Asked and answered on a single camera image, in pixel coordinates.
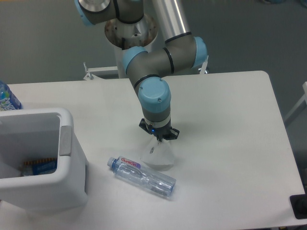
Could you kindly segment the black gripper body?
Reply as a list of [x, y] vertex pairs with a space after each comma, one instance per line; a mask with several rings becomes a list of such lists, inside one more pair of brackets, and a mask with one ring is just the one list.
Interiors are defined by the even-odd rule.
[[147, 132], [154, 135], [157, 139], [171, 139], [171, 121], [169, 121], [165, 126], [160, 128], [155, 128], [151, 124], [146, 124]]

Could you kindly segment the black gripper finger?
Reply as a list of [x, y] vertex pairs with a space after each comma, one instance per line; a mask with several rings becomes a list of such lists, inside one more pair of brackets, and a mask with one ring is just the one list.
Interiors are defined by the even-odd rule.
[[179, 136], [179, 130], [175, 128], [170, 128], [163, 134], [163, 139], [165, 140], [176, 140]]
[[153, 125], [147, 124], [144, 118], [141, 119], [139, 127], [143, 129], [146, 133], [153, 135], [158, 140], [156, 129], [153, 127]]

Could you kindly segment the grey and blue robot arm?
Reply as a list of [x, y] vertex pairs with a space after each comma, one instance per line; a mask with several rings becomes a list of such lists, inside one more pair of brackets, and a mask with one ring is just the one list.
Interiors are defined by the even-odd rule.
[[158, 141], [174, 140], [179, 131], [171, 126], [171, 92], [165, 76], [201, 66], [208, 57], [205, 42], [189, 29], [179, 0], [153, 2], [165, 47], [148, 52], [156, 37], [141, 0], [77, 0], [76, 9], [85, 25], [105, 23], [109, 42], [124, 54], [118, 61], [140, 101], [140, 128]]

